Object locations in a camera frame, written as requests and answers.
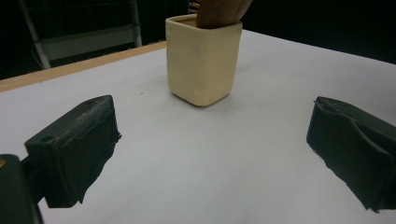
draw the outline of beige cup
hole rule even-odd
[[[200,29],[195,19],[196,15],[186,15],[165,21],[168,85],[180,98],[206,106],[231,91],[242,22]]]

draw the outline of metal rack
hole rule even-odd
[[[61,35],[50,38],[40,38],[36,25],[32,20],[31,12],[34,10],[46,10],[48,8],[78,8],[78,7],[98,7],[116,5],[120,2],[111,4],[90,4],[73,6],[27,6],[24,0],[19,0],[19,4],[25,18],[29,32],[32,36],[35,49],[43,69],[51,68],[50,61],[98,49],[110,48],[117,45],[134,42],[135,47],[142,46],[140,23],[136,0],[127,3],[131,8],[131,22],[127,25],[111,27],[107,29],[94,30],[72,35]]]

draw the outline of white table surface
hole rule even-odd
[[[365,210],[305,137],[317,96],[396,125],[396,65],[244,31],[232,93],[207,108],[167,87],[165,49],[0,93],[0,154],[79,103],[114,97],[122,138],[83,204],[50,223],[395,223]]]

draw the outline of table edge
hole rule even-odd
[[[0,80],[0,92],[11,91],[20,87],[32,85],[42,81],[47,81],[57,77],[67,76],[79,71],[87,70],[107,63],[114,63],[123,59],[134,57],[136,55],[152,52],[158,49],[165,49],[166,41],[149,44],[136,49],[127,49],[124,51],[108,54],[105,56],[77,62],[70,63],[59,67],[54,67],[38,72],[33,72],[18,77],[11,77]]]

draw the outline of brown brush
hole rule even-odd
[[[238,22],[253,0],[194,0],[190,13],[197,14],[196,26],[215,29]]]

